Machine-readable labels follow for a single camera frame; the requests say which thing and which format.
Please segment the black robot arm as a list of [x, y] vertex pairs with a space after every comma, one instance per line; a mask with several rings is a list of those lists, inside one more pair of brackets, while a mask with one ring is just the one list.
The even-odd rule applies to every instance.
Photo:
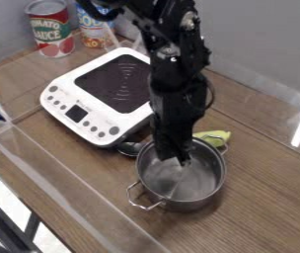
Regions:
[[211, 50], [200, 35], [195, 0], [75, 0], [91, 18], [124, 16], [149, 54], [151, 134], [157, 158], [191, 160], [192, 130], [208, 109], [203, 74]]

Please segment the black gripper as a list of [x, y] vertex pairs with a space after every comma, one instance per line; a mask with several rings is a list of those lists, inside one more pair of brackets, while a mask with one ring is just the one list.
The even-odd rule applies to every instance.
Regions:
[[149, 76], [152, 139], [160, 161], [176, 155], [181, 166], [191, 163], [192, 129], [204, 117], [208, 84], [201, 73], [189, 80]]

